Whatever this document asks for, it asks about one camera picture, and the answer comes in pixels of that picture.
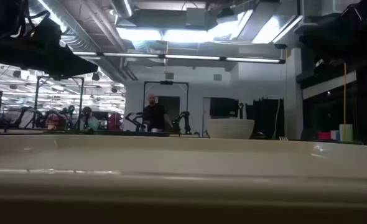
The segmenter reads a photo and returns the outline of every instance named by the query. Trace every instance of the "white bowl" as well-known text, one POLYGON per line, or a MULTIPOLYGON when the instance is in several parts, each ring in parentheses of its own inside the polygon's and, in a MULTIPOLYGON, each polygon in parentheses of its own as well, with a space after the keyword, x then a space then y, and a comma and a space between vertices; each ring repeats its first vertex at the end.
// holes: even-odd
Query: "white bowl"
POLYGON ((249 139, 254 129, 250 119, 209 119, 206 121, 210 138, 249 139))

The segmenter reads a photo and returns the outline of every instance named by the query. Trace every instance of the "black shirt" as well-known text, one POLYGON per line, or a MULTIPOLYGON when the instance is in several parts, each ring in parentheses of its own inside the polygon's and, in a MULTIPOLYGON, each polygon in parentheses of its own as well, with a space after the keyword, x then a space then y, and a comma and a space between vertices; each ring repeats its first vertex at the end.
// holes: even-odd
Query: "black shirt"
POLYGON ((147 125, 147 130, 150 131, 152 128, 164 130, 164 114, 164 107, 158 103, 155 103, 153 106, 148 105, 145 107, 144 120, 150 121, 150 124, 147 125))

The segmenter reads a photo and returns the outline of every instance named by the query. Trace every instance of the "metal frame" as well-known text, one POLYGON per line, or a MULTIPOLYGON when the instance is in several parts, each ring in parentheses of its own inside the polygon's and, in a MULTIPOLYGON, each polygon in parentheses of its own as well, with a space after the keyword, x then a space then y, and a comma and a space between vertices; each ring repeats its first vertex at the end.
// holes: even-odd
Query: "metal frame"
POLYGON ((179 84, 183 84, 186 85, 187 91, 186 91, 186 111, 188 111, 188 103, 189 103, 189 83, 187 82, 170 82, 170 84, 163 84, 163 81, 161 82, 157 82, 157 81, 145 81, 144 82, 144 96, 143 96, 143 102, 142 102, 142 111, 144 111, 145 109, 145 95, 146 95, 146 85, 148 83, 157 83, 160 85, 179 85, 179 84))
MULTIPOLYGON (((46 78, 45 82, 48 81, 51 77, 49 76, 38 76, 37 84, 35 86, 35 100, 34 100, 34 109, 37 110, 37 103, 39 99, 39 90, 43 83, 40 84, 40 80, 42 78, 46 78)), ((78 108, 78 120, 77 120, 77 129, 80 130, 80 116, 81 116, 81 107, 83 106, 83 93, 84 93, 84 78, 83 77, 71 77, 71 79, 81 80, 81 90, 80 90, 80 107, 78 108)), ((33 125, 32 128, 35 128, 35 113, 33 115, 33 125)))

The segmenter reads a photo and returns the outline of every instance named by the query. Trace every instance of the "orange pole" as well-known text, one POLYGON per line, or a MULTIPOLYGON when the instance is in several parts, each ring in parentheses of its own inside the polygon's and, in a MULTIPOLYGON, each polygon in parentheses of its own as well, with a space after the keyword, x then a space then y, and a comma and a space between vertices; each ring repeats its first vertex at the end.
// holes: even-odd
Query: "orange pole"
POLYGON ((344 63, 344 141, 346 140, 346 63, 344 63))

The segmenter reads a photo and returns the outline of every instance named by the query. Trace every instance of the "black frame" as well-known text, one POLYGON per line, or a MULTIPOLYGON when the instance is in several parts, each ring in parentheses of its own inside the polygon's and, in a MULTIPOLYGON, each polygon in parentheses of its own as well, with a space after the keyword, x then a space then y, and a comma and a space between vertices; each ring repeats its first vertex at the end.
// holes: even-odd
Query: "black frame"
MULTIPOLYGON (((37 110, 37 103, 39 99, 39 90, 40 87, 43 85, 40 80, 42 78, 46 78, 45 82, 48 81, 51 77, 49 76, 38 76, 37 77, 37 84, 35 86, 35 100, 34 100, 34 109, 37 110)), ((77 129, 80 130, 80 115, 81 115, 81 107, 83 106, 83 93, 84 93, 84 78, 83 77, 70 77, 71 79, 81 80, 81 90, 80 90, 80 107, 78 108, 78 121, 77 121, 77 129)), ((32 128, 35 128, 35 113, 33 115, 33 125, 32 128)))
POLYGON ((161 81, 161 82, 157 82, 157 81, 145 81, 144 82, 144 96, 143 96, 143 102, 142 102, 142 111, 144 111, 145 109, 145 95, 146 95, 146 85, 148 83, 157 83, 160 85, 179 85, 179 84, 184 84, 186 85, 187 91, 186 91, 186 111, 188 111, 188 103, 189 103, 189 83, 187 82, 168 82, 166 83, 165 81, 161 81))

